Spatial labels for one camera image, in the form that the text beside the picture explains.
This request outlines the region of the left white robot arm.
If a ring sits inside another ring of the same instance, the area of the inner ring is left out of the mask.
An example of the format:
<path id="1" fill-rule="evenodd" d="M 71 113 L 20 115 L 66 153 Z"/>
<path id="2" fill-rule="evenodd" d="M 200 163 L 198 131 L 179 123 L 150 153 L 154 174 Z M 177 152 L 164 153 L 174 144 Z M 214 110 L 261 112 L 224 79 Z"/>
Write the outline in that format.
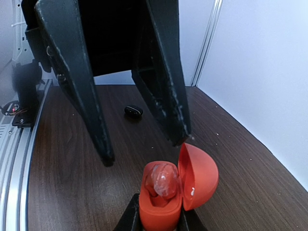
<path id="1" fill-rule="evenodd" d="M 19 127 L 32 127 L 43 72 L 53 72 L 107 167 L 115 155 L 94 78 L 131 71 L 174 146 L 191 133 L 176 0 L 14 0 L 13 89 Z"/>

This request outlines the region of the red earbud charging case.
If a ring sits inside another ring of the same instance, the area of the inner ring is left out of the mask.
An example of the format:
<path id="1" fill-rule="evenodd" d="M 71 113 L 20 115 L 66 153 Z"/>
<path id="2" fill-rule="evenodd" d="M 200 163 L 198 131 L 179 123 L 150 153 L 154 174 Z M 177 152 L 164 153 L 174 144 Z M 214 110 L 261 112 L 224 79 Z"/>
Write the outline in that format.
<path id="1" fill-rule="evenodd" d="M 155 194 L 151 172 L 156 164 L 172 164 L 178 171 L 177 194 L 164 199 Z M 205 204 L 218 186 L 218 167 L 203 150 L 188 143 L 181 146 L 178 163 L 152 161 L 144 167 L 139 195 L 141 223 L 146 231 L 173 231 L 179 225 L 182 208 L 186 211 Z"/>

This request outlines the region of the black earbud charging case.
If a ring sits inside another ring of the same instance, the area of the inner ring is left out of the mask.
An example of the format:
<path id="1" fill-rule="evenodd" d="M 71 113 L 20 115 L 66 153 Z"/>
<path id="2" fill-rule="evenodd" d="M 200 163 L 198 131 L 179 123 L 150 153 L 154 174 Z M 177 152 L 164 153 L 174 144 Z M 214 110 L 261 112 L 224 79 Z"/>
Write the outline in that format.
<path id="1" fill-rule="evenodd" d="M 135 105 L 127 105 L 124 108 L 124 112 L 129 116 L 142 116 L 143 110 Z"/>

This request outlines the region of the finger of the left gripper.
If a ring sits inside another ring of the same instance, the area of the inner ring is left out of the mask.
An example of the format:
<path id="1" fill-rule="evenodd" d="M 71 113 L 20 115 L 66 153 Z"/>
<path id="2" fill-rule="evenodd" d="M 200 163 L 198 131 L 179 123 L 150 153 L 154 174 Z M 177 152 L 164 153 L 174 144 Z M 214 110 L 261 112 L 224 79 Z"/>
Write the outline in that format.
<path id="1" fill-rule="evenodd" d="M 82 116 L 106 167 L 115 155 L 95 87 L 78 1 L 39 0 L 35 12 L 59 86 Z"/>
<path id="2" fill-rule="evenodd" d="M 173 146 L 191 134 L 180 60 L 179 2 L 141 0 L 132 79 L 160 129 Z"/>

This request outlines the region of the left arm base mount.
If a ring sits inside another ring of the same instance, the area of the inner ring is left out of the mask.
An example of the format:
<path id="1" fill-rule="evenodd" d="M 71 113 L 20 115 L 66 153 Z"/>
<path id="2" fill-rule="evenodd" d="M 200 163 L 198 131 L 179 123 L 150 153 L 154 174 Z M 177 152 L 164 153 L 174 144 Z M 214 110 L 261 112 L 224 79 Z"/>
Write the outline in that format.
<path id="1" fill-rule="evenodd" d="M 29 64 L 17 64 L 13 67 L 13 89 L 17 92 L 18 100 L 0 108 L 2 115 L 14 117 L 13 126 L 34 126 L 44 96 L 44 91 L 37 89 L 40 83 L 45 82 L 42 80 L 42 69 L 38 61 L 33 60 Z"/>

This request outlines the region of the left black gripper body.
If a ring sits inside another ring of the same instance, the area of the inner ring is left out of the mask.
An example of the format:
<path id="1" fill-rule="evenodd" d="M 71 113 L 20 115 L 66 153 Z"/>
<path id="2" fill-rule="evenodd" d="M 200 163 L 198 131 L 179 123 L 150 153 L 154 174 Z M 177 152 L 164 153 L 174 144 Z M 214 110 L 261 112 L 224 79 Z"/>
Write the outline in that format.
<path id="1" fill-rule="evenodd" d="M 78 4 L 93 74 L 132 70 L 139 54 L 139 75 L 145 83 L 153 82 L 150 46 L 141 40 L 141 32 L 154 36 L 146 1 L 80 0 Z"/>

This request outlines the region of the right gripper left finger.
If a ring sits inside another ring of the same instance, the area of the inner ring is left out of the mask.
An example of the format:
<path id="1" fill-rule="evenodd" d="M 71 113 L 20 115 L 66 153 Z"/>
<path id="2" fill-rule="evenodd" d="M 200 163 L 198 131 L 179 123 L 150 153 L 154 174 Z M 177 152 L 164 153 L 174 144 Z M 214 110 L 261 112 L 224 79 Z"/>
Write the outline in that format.
<path id="1" fill-rule="evenodd" d="M 115 227 L 115 231 L 142 231 L 139 212 L 139 193 L 135 193 Z"/>

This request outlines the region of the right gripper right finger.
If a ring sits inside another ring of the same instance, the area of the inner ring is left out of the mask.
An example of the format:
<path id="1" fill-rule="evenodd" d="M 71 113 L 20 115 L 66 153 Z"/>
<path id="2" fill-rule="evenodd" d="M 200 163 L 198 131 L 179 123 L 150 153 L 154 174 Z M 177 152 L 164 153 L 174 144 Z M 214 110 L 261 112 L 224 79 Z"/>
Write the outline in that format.
<path id="1" fill-rule="evenodd" d="M 207 228 L 204 226 L 194 209 L 186 211 L 182 208 L 179 219 L 179 230 L 207 231 Z"/>

